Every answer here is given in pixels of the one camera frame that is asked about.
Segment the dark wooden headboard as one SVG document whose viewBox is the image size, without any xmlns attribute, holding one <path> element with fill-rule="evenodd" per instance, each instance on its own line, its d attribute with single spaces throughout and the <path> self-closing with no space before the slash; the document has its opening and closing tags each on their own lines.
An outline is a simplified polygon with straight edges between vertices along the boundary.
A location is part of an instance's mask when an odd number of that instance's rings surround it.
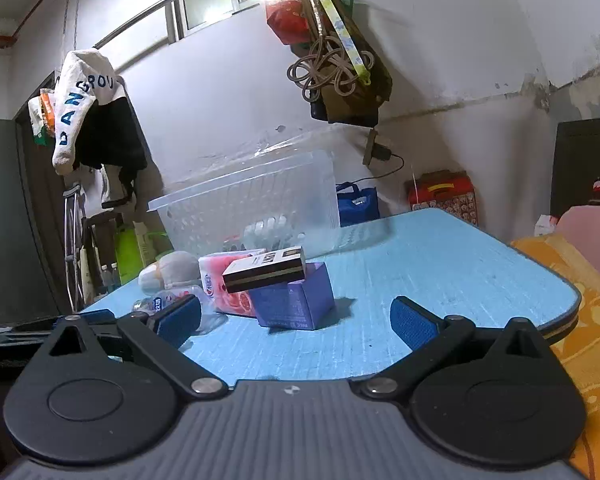
<svg viewBox="0 0 600 480">
<path fill-rule="evenodd" d="M 562 216 L 592 198 L 600 178 L 600 118 L 560 122 L 550 191 L 550 214 Z"/>
</svg>

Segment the grey white plush toy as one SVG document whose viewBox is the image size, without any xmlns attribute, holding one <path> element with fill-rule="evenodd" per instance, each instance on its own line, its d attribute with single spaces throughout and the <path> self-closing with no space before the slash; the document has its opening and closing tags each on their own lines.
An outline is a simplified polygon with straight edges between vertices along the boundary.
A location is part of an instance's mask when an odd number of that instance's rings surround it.
<svg viewBox="0 0 600 480">
<path fill-rule="evenodd" d="M 198 259 L 189 252 L 169 252 L 140 271 L 138 284 L 147 295 L 194 284 L 200 278 Z"/>
</svg>

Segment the metal crutch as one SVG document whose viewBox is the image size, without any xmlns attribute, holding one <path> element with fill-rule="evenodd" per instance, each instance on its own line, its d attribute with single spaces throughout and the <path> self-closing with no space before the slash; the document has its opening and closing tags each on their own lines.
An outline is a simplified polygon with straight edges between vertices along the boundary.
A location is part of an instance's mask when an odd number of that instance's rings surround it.
<svg viewBox="0 0 600 480">
<path fill-rule="evenodd" d="M 65 280 L 69 304 L 73 313 L 79 312 L 82 306 L 81 271 L 79 266 L 82 226 L 81 195 L 82 186 L 79 183 L 75 183 L 62 193 L 64 199 Z"/>
</svg>

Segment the green paper bag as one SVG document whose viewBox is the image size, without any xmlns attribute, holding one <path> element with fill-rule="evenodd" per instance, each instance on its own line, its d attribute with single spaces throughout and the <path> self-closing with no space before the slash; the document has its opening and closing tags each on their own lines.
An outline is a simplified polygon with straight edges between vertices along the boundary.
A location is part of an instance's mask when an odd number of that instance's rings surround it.
<svg viewBox="0 0 600 480">
<path fill-rule="evenodd" d="M 166 240 L 163 231 L 149 231 L 144 222 L 122 224 L 114 231 L 114 253 L 120 283 L 125 285 L 140 275 L 146 266 L 155 263 L 162 252 L 158 252 L 155 241 Z"/>
</svg>

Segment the blue fabric tote bag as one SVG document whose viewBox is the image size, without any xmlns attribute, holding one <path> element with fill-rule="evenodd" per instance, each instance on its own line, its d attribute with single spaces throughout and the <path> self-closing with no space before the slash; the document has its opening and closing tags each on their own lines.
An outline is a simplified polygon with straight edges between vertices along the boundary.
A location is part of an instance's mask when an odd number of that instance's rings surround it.
<svg viewBox="0 0 600 480">
<path fill-rule="evenodd" d="M 356 183 L 336 186 L 340 226 L 354 226 L 380 218 L 376 188 L 359 188 Z"/>
</svg>

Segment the purple cardboard box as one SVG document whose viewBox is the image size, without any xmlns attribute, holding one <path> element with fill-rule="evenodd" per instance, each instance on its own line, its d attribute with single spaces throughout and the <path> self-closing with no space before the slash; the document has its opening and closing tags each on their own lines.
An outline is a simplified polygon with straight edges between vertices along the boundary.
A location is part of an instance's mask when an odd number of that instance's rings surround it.
<svg viewBox="0 0 600 480">
<path fill-rule="evenodd" d="M 259 324 L 268 328 L 317 330 L 335 307 L 324 262 L 308 263 L 304 280 L 251 289 L 248 295 Z"/>
</svg>

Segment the white item in basket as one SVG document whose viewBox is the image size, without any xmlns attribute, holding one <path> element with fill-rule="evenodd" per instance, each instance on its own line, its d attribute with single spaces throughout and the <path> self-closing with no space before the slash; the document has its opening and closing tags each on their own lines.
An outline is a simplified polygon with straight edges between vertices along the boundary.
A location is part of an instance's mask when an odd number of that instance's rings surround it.
<svg viewBox="0 0 600 480">
<path fill-rule="evenodd" d="M 245 249 L 279 250 L 289 247 L 293 239 L 294 232 L 284 214 L 248 224 L 242 231 Z"/>
</svg>

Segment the orange floral blanket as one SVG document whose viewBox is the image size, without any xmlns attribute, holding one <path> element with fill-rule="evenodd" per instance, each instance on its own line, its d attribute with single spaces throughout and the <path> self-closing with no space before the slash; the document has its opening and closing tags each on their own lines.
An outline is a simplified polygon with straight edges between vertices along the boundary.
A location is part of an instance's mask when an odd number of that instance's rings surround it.
<svg viewBox="0 0 600 480">
<path fill-rule="evenodd" d="M 579 322 L 552 349 L 578 387 L 588 413 L 571 465 L 586 478 L 600 479 L 600 272 L 558 234 L 521 238 L 513 246 L 580 292 Z"/>
</svg>

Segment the red patterned gift box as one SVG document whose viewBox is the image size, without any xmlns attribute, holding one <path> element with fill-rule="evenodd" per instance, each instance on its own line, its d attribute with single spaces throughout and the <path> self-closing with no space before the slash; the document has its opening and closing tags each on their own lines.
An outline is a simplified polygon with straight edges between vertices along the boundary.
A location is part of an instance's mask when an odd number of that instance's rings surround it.
<svg viewBox="0 0 600 480">
<path fill-rule="evenodd" d="M 466 171 L 434 171 L 404 185 L 411 210 L 438 208 L 474 226 L 479 225 L 477 194 Z"/>
</svg>

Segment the black gold cigarette box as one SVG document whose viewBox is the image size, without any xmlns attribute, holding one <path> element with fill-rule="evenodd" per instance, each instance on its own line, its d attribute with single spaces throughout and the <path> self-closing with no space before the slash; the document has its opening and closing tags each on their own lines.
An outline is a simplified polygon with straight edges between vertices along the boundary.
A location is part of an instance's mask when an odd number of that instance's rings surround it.
<svg viewBox="0 0 600 480">
<path fill-rule="evenodd" d="M 305 277 L 306 262 L 301 246 L 238 259 L 223 272 L 225 288 L 231 294 L 303 280 Z"/>
</svg>

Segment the pink pillow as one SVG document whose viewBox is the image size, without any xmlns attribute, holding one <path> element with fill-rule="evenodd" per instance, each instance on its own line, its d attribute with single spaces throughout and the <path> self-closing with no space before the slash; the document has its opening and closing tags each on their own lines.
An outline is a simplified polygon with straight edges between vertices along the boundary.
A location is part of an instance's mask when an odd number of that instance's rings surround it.
<svg viewBox="0 0 600 480">
<path fill-rule="evenodd" d="M 556 232 L 600 272 L 600 206 L 570 208 L 558 220 Z"/>
</svg>

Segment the clear plastic perforated basket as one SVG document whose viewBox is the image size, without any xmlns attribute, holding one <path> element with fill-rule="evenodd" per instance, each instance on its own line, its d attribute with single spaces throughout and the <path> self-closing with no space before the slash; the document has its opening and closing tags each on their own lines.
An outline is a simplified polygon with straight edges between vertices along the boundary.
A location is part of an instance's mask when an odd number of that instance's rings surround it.
<svg viewBox="0 0 600 480">
<path fill-rule="evenodd" d="M 289 246 L 307 257 L 331 252 L 339 230 L 334 166 L 322 150 L 270 160 L 155 198 L 148 210 L 159 215 L 176 250 L 196 257 L 245 250 L 248 224 L 284 214 L 294 232 Z"/>
</svg>

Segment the white black hanging jacket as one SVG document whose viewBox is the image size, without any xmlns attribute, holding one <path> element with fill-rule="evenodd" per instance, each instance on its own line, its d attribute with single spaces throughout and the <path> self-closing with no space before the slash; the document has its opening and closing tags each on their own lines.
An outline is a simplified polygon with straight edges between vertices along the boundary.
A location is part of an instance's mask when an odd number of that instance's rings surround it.
<svg viewBox="0 0 600 480">
<path fill-rule="evenodd" d="M 122 79 L 97 49 L 67 53 L 53 89 L 28 101 L 35 141 L 52 140 L 52 166 L 61 177 L 80 167 L 102 178 L 100 206 L 134 200 L 135 181 L 148 161 L 140 126 Z"/>
</svg>

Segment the red hanging plastic bag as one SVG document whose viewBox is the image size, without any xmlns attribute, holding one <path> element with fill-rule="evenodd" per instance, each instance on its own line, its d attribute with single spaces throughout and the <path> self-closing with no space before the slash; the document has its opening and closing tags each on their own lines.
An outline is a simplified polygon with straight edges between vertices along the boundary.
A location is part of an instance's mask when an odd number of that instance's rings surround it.
<svg viewBox="0 0 600 480">
<path fill-rule="evenodd" d="M 311 35 L 302 10 L 302 0 L 275 0 L 265 3 L 266 24 L 285 46 L 306 44 Z"/>
</svg>

